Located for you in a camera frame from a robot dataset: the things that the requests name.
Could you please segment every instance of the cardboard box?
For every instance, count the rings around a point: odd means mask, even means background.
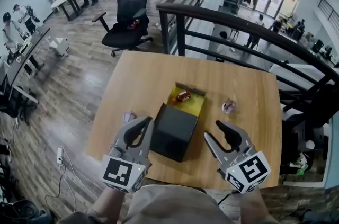
[[[172,99],[188,91],[191,98],[174,104]],[[176,83],[155,119],[150,149],[177,162],[182,162],[197,125],[205,92]]]

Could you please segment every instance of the power strip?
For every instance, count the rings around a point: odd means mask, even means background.
[[[58,148],[57,163],[59,164],[59,166],[64,165],[64,150],[61,147]]]

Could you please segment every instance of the chair armrest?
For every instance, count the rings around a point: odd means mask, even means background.
[[[142,8],[133,16],[133,19],[139,19],[144,15],[146,15],[146,9]]]
[[[92,19],[92,23],[96,23],[100,18],[102,18],[105,15],[106,15],[106,12],[101,13],[100,15],[97,15],[96,17],[94,17],[94,19]]]

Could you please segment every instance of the wooden floor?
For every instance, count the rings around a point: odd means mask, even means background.
[[[149,0],[149,34],[154,43],[141,46],[142,50],[161,52],[160,31],[154,26],[159,22],[156,3]],[[105,35],[100,23],[92,23],[93,16],[105,11],[109,26],[115,22],[116,0],[88,7],[84,13],[67,22],[63,13],[52,15],[46,25],[52,27],[55,36],[69,41],[69,57],[56,58],[46,46],[41,46],[35,54],[45,67],[35,78],[22,73],[21,80],[29,86],[40,101],[37,109],[29,117],[30,126],[21,123],[12,136],[14,120],[0,114],[1,136],[11,141],[13,162],[12,170],[19,180],[18,187],[22,195],[32,200],[40,209],[48,208],[44,197],[56,195],[59,184],[59,168],[56,163],[57,148],[63,146],[72,160],[77,176],[96,195],[100,195],[104,185],[98,180],[99,163],[85,155],[87,137],[91,129],[96,110],[109,78],[119,60],[120,52],[111,57],[111,49],[101,45]],[[65,177],[76,197],[76,209],[85,210],[95,201],[72,174],[67,157]],[[216,200],[226,194],[225,191],[208,190]],[[264,190],[263,194],[270,211],[277,218],[289,214],[297,207],[330,209],[338,199],[338,190],[326,193],[324,190],[293,189],[275,187]],[[123,219],[132,196],[127,195],[121,211]],[[239,220],[237,196],[226,200],[221,208],[235,221]],[[49,208],[57,217],[70,214],[73,209],[73,197],[65,182],[61,183],[61,194],[57,199],[48,198]]]

